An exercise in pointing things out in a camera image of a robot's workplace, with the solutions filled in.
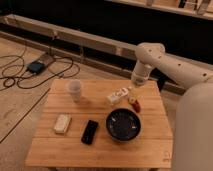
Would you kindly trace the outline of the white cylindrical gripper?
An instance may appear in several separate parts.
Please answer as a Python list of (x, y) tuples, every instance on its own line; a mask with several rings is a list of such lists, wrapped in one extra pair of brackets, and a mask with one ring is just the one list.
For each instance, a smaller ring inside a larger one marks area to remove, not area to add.
[[(131, 75), (131, 82), (135, 87), (143, 86), (149, 79), (153, 67), (137, 61)], [(134, 87), (129, 87), (128, 101), (133, 104), (137, 100), (137, 92)]]

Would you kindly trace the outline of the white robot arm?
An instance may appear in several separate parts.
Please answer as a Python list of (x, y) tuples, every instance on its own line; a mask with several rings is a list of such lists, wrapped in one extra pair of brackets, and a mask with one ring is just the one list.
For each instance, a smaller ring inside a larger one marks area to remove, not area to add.
[(213, 171), (213, 71), (168, 55), (161, 43), (140, 43), (134, 52), (134, 86), (157, 68), (186, 90), (177, 107), (171, 171)]

